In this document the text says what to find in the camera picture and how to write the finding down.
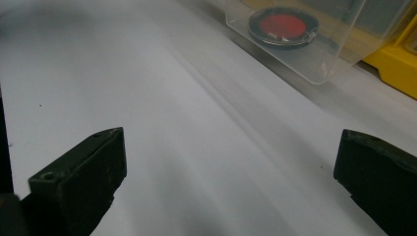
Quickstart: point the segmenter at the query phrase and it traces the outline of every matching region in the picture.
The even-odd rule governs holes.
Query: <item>transparent container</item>
[[[413,0],[226,0],[227,24],[320,85],[403,30]]]

